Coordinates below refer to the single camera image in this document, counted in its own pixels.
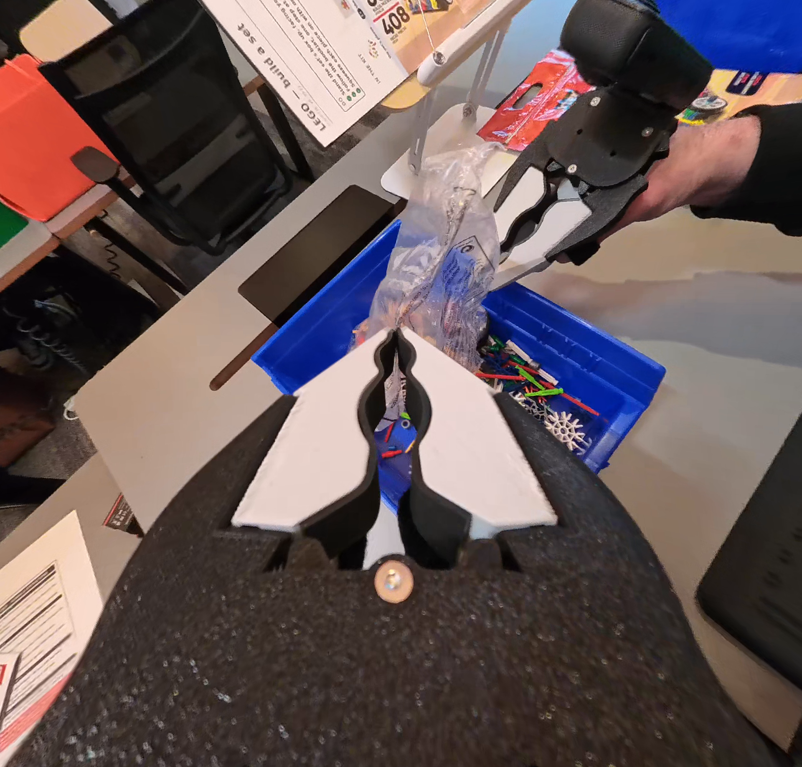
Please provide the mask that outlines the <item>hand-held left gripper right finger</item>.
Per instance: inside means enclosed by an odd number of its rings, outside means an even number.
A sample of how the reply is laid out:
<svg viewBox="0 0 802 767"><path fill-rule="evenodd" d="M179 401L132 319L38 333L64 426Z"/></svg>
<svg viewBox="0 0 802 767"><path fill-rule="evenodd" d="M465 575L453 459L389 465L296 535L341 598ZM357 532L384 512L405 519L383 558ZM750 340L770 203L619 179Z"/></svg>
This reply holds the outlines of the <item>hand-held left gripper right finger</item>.
<svg viewBox="0 0 802 767"><path fill-rule="evenodd" d="M470 541L556 526L502 396L409 329L398 330L398 366L417 432L409 512L436 558L455 566Z"/></svg>

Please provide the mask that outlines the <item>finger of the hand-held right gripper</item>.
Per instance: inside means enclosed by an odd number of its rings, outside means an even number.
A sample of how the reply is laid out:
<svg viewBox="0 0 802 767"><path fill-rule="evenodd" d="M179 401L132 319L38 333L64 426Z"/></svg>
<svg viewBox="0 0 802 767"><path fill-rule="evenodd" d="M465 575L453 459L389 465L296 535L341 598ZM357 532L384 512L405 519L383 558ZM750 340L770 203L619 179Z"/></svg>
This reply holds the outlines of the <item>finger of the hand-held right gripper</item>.
<svg viewBox="0 0 802 767"><path fill-rule="evenodd" d="M511 254L500 254L491 291L545 271L550 266L546 254L589 216L589 209L568 179L559 179L550 192L556 193L555 201L547 206L531 237L517 245Z"/></svg>
<svg viewBox="0 0 802 767"><path fill-rule="evenodd" d="M536 230L538 222L533 209L541 201L546 181L536 167L527 167L509 192L500 209L494 210L494 220L500 244L500 254L509 255Z"/></svg>

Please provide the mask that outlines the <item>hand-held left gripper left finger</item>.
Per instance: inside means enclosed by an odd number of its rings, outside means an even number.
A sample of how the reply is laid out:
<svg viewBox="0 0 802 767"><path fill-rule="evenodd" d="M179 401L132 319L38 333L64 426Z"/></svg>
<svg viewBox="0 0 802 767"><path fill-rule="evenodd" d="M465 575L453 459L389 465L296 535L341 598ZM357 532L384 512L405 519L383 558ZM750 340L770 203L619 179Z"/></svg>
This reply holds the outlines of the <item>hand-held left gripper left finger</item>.
<svg viewBox="0 0 802 767"><path fill-rule="evenodd" d="M396 331L382 329L291 395L232 527L312 539L329 559L366 539L380 506L375 430L395 360Z"/></svg>

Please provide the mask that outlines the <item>colourful printed toy package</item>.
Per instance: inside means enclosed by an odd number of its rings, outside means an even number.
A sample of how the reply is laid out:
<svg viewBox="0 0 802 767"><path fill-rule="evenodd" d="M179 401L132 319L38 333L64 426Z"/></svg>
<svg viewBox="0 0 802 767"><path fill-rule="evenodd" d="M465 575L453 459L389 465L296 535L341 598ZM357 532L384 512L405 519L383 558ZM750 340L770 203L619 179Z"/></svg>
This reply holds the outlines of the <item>colourful printed toy package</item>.
<svg viewBox="0 0 802 767"><path fill-rule="evenodd" d="M766 101L765 82L774 73L714 70L702 93L677 118L691 127L732 118L734 104L757 96ZM559 50L548 51L500 104L479 131L487 142L498 142L510 151L523 151L546 127L559 119L583 94L595 86L584 80L574 59Z"/></svg>

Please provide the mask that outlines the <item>clear bag of orange pieces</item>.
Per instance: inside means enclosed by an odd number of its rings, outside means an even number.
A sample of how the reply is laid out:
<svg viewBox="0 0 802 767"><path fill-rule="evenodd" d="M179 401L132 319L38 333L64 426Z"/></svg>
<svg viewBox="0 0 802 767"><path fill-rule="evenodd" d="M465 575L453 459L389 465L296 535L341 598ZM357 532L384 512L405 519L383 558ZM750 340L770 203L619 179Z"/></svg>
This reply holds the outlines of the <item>clear bag of orange pieces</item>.
<svg viewBox="0 0 802 767"><path fill-rule="evenodd" d="M399 217L386 275L350 350L381 329L407 328L470 373L478 372L483 301L500 263L493 213L482 195L487 162L502 147L482 142L427 158Z"/></svg>

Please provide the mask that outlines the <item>blue plastic bin with sticker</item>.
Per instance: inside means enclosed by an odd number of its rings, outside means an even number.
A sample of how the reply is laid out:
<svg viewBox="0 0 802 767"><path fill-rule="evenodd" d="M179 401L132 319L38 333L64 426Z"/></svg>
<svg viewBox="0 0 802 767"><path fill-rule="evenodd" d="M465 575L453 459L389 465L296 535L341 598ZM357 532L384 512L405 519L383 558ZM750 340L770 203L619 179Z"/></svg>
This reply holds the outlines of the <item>blue plastic bin with sticker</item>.
<svg viewBox="0 0 802 767"><path fill-rule="evenodd" d="M349 263L337 260L314 281L300 276L300 249L286 244L239 287L277 331L253 356L274 386L291 394L344 357L386 275L403 221L393 221ZM543 397L538 420L566 417L565 444L594 473L609 460L653 401L666 369L646 355L519 283L483 301L489 333L512 343L562 394Z"/></svg>

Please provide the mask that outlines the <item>person's right forearm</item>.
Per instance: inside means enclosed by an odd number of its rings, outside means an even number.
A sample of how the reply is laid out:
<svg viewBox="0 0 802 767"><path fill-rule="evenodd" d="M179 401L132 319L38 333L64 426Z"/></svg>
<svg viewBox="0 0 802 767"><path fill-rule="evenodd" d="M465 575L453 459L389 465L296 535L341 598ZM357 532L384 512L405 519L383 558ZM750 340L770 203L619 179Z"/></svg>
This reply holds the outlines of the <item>person's right forearm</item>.
<svg viewBox="0 0 802 767"><path fill-rule="evenodd" d="M753 105L735 119L759 121L755 159L744 181L715 207L691 205L700 219L769 223L781 233L801 236L801 105Z"/></svg>

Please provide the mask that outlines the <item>person's right hand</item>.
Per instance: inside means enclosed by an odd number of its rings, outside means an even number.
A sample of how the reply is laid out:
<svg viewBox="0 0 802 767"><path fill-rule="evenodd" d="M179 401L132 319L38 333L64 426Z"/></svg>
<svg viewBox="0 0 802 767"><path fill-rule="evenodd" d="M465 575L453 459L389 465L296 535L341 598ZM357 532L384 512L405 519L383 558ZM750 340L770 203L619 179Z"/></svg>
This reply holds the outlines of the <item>person's right hand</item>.
<svg viewBox="0 0 802 767"><path fill-rule="evenodd" d="M670 139L667 157L650 169L647 189L601 239L677 208L714 208L724 203L746 180L760 136L761 121L752 114L678 129Z"/></svg>

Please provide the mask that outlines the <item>white book stand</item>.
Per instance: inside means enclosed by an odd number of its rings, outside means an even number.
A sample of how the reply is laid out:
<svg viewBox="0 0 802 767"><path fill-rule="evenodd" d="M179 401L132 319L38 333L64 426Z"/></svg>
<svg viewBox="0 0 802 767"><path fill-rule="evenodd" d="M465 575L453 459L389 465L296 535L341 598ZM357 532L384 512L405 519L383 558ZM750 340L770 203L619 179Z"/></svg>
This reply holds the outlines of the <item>white book stand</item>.
<svg viewBox="0 0 802 767"><path fill-rule="evenodd" d="M409 147L383 173L381 188L407 200L426 158L481 142L492 117L485 91L514 17L532 0L492 0L486 9L450 33L422 60L414 76L396 90L400 108L414 113ZM437 90L476 51L479 64L464 99L436 114Z"/></svg>

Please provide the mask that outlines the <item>black table inset panel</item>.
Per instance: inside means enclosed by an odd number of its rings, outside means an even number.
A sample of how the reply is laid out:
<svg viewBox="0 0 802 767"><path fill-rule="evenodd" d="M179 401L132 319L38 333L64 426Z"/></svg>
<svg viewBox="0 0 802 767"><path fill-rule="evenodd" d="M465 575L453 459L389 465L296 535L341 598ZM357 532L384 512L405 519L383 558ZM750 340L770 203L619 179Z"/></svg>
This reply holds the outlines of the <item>black table inset panel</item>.
<svg viewBox="0 0 802 767"><path fill-rule="evenodd" d="M350 185L258 268L240 296L281 328L404 210Z"/></svg>

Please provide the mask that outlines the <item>white printed instruction sheet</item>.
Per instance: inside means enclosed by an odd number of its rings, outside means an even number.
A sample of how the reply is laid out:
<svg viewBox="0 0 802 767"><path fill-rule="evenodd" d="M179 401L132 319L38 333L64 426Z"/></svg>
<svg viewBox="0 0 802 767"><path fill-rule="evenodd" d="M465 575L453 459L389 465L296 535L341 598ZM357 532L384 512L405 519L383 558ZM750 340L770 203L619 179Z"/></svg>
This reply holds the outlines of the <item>white printed instruction sheet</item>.
<svg viewBox="0 0 802 767"><path fill-rule="evenodd" d="M409 73L363 0L198 0L323 147Z"/></svg>

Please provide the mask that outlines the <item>grey background table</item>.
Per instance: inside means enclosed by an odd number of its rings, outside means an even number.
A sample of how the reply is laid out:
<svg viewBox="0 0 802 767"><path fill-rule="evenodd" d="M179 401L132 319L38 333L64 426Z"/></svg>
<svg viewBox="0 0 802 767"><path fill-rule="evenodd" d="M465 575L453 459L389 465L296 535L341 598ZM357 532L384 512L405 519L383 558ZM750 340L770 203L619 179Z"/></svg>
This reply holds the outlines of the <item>grey background table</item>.
<svg viewBox="0 0 802 767"><path fill-rule="evenodd" d="M29 221L1 247L1 290L9 288L117 200L118 196L109 187L96 185L53 218L45 222Z"/></svg>

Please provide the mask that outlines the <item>black mesh office chair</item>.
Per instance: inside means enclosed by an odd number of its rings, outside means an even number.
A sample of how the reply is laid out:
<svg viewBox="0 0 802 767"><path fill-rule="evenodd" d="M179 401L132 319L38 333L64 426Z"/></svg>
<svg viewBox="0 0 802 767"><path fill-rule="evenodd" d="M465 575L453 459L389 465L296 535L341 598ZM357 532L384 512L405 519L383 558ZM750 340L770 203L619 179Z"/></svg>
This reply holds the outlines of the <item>black mesh office chair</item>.
<svg viewBox="0 0 802 767"><path fill-rule="evenodd" d="M264 84L292 166L270 138L198 0L149 0L39 71L111 152L87 145L76 168L175 245L219 255L315 180Z"/></svg>

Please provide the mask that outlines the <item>large green plastic bin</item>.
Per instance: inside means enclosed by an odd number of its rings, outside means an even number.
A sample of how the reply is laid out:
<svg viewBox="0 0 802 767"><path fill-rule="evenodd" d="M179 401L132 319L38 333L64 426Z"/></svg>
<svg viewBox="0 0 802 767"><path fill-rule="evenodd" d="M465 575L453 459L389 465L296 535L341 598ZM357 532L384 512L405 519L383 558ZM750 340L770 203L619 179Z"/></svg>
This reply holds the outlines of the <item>large green plastic bin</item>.
<svg viewBox="0 0 802 767"><path fill-rule="evenodd" d="M28 226L30 220L26 216L8 207L3 201L1 201L0 211L0 246L2 248L23 231Z"/></svg>

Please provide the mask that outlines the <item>tan chair back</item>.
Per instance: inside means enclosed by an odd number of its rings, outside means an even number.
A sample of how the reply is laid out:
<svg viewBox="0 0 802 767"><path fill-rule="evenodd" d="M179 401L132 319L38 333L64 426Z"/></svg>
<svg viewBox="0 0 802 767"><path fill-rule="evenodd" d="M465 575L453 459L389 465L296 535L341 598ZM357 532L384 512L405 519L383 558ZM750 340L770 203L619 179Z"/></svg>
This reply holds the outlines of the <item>tan chair back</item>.
<svg viewBox="0 0 802 767"><path fill-rule="evenodd" d="M60 60L111 29L89 0L55 0L19 31L26 53L40 62Z"/></svg>

